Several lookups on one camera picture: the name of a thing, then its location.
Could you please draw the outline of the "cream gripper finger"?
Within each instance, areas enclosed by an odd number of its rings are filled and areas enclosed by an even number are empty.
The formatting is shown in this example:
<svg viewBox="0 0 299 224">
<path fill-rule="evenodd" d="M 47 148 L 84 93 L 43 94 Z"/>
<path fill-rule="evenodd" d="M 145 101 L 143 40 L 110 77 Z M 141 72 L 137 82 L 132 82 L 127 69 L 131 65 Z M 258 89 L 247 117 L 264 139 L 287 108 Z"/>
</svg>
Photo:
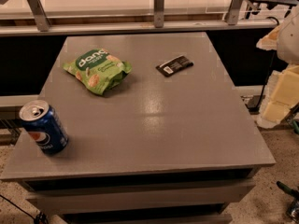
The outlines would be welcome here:
<svg viewBox="0 0 299 224">
<path fill-rule="evenodd" d="M 299 65 L 290 64 L 282 72 L 273 71 L 266 85 L 261 118 L 279 124 L 299 103 Z"/>
<path fill-rule="evenodd" d="M 279 30 L 280 26 L 278 25 L 270 33 L 261 38 L 257 42 L 256 47 L 263 50 L 276 50 Z"/>
</svg>

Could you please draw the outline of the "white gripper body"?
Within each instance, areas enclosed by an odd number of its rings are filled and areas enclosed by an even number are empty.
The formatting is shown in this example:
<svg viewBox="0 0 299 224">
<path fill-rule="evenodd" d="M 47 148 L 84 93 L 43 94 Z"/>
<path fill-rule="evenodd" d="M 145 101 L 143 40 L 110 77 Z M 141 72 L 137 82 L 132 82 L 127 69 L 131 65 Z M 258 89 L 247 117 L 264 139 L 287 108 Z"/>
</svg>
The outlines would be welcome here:
<svg viewBox="0 0 299 224">
<path fill-rule="evenodd" d="M 281 23 L 278 32 L 277 53 L 280 60 L 299 64 L 299 5 Z"/>
</svg>

